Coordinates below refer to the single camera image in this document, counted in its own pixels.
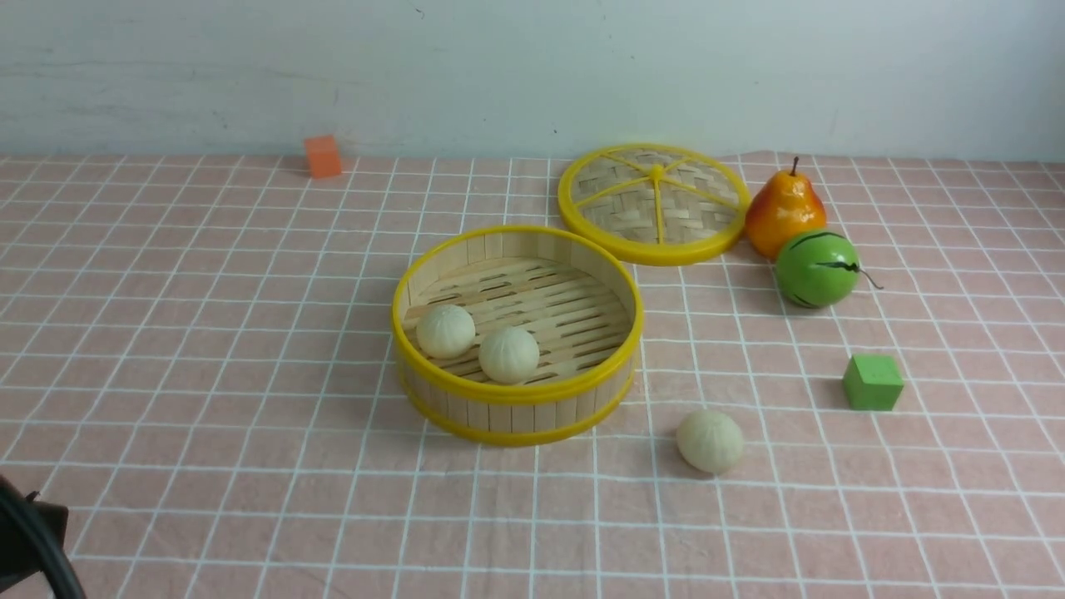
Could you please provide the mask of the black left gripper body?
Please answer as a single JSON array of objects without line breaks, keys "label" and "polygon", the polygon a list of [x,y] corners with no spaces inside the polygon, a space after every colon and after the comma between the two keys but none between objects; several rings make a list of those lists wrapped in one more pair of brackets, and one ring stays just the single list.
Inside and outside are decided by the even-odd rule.
[{"label": "black left gripper body", "polygon": [[69,508],[58,503],[38,500],[38,492],[2,492],[1,516],[1,592],[15,587],[28,577],[40,572],[40,552],[22,533],[21,518],[11,515],[12,505],[18,502],[26,509],[37,514],[49,531],[58,550],[65,551]]}]

